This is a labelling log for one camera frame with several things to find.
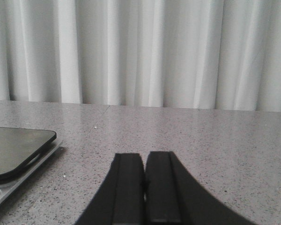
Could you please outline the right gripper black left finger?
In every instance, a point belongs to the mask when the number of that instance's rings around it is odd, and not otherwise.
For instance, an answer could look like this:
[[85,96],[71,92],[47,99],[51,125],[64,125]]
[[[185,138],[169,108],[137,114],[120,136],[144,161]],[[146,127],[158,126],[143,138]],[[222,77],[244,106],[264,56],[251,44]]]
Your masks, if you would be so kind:
[[138,153],[117,153],[77,225],[143,225],[144,169]]

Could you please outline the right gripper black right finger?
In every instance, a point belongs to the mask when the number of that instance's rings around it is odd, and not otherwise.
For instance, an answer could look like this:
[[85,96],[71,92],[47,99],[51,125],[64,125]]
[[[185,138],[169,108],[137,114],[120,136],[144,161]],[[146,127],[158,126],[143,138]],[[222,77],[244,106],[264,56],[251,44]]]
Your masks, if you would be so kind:
[[150,152],[146,179],[148,225],[252,224],[206,191],[173,152]]

